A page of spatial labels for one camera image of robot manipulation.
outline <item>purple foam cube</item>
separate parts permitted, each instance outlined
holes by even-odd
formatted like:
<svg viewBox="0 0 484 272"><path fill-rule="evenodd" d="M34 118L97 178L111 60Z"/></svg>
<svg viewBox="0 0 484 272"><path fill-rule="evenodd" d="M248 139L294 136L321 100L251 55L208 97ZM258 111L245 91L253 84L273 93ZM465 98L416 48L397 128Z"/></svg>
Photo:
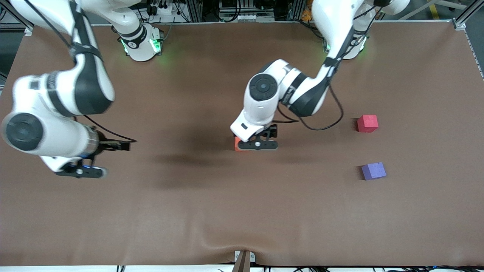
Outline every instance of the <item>purple foam cube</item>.
<svg viewBox="0 0 484 272"><path fill-rule="evenodd" d="M376 180L387 175L383 163L368 164L363 166L362 170L366 181Z"/></svg>

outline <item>floor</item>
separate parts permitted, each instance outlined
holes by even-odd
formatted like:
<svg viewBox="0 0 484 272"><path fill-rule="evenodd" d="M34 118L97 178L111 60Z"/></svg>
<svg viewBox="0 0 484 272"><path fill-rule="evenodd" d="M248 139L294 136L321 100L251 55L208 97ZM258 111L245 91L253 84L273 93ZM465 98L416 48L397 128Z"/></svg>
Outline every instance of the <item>floor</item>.
<svg viewBox="0 0 484 272"><path fill-rule="evenodd" d="M385 20L397 20L404 14L407 14L418 7L424 5L427 0L410 0L410 4L408 7L398 15L385 16ZM469 0L461 0L463 4L468 4ZM427 8L420 13L414 15L410 18L410 20L429 20L432 18L439 18L439 19L452 19L460 15L462 11L454 10L450 11L449 8L435 5L435 9L432 12L431 8ZM104 20L99 20L97 18L92 18L93 23L103 23ZM484 9L481 9L477 14L475 14L469 21L466 23L467 28L466 31L468 33L470 42L474 48L475 55L477 60L480 63L484 63ZM15 54L17 52L18 46L22 40L24 33L14 33L14 32L3 32L0 28L0 75L8 75L10 68L12 67L12 63L15 58ZM4 78L0 76L0 91L1 86L5 84Z"/></svg>

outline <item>metal frame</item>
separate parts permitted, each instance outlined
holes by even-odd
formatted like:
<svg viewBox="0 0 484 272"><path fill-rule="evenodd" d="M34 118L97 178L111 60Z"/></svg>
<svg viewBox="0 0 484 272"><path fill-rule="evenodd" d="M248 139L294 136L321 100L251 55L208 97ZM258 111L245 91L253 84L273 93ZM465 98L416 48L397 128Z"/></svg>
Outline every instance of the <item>metal frame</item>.
<svg viewBox="0 0 484 272"><path fill-rule="evenodd" d="M306 9L306 0L294 0L292 7L287 15L287 19L301 19L303 11Z"/></svg>
<svg viewBox="0 0 484 272"><path fill-rule="evenodd" d="M481 69L481 65L479 64L479 61L477 60L476 53L474 51L474 47L472 47L472 43L470 43L469 36L467 35L467 31L464 30L464 33L466 34L467 42L469 43L470 50L472 51L472 55L474 56L474 59L476 60L477 68L479 69L479 72L481 73L481 76L483 77L484 80L484 73L483 70Z"/></svg>
<svg viewBox="0 0 484 272"><path fill-rule="evenodd" d="M465 29L467 20L469 20L469 18L474 15L483 5L484 0L475 0L472 4L467 6L459 17L454 18L454 28L456 30Z"/></svg>
<svg viewBox="0 0 484 272"><path fill-rule="evenodd" d="M186 0L186 6L190 15L190 21L199 23L202 21L202 4L198 0Z"/></svg>
<svg viewBox="0 0 484 272"><path fill-rule="evenodd" d="M20 15L20 13L18 13L7 0L0 0L0 5L19 22L18 24L0 24L2 31L23 32L24 29L29 29L30 31L32 31L33 24L30 23L27 19L25 19L22 15Z"/></svg>

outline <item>green indicator light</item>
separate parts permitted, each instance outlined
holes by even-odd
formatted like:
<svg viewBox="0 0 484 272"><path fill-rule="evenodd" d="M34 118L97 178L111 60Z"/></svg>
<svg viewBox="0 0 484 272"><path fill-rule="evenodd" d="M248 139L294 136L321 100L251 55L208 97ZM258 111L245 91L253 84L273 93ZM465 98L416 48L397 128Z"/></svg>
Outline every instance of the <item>green indicator light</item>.
<svg viewBox="0 0 484 272"><path fill-rule="evenodd" d="M156 40L153 40L153 39L150 39L150 43L151 43L151 46L153 47L153 50L155 52L159 52L160 51L160 43Z"/></svg>
<svg viewBox="0 0 484 272"><path fill-rule="evenodd" d="M128 49L126 49L126 44L123 40L121 40L122 46L124 47L124 51L128 54Z"/></svg>

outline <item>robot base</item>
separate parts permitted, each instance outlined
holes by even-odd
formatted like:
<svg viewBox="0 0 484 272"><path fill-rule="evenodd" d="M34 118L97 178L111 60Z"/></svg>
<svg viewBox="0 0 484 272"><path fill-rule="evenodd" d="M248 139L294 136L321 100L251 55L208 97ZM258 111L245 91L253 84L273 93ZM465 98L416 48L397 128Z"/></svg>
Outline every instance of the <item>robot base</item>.
<svg viewBox="0 0 484 272"><path fill-rule="evenodd" d="M271 125L261 133L255 135L254 139L248 140L246 143L239 141L238 149L245 150L276 150L279 145L270 138L277 138L277 125Z"/></svg>
<svg viewBox="0 0 484 272"><path fill-rule="evenodd" d="M161 52L163 49L163 40L165 38L165 33L149 24L143 24L149 35L142 41L138 46L138 48L130 47L130 43L125 44L123 40L120 42L124 46L124 52L126 56L130 56L132 59L136 61L147 61L153 58L154 56L161 56Z"/></svg>

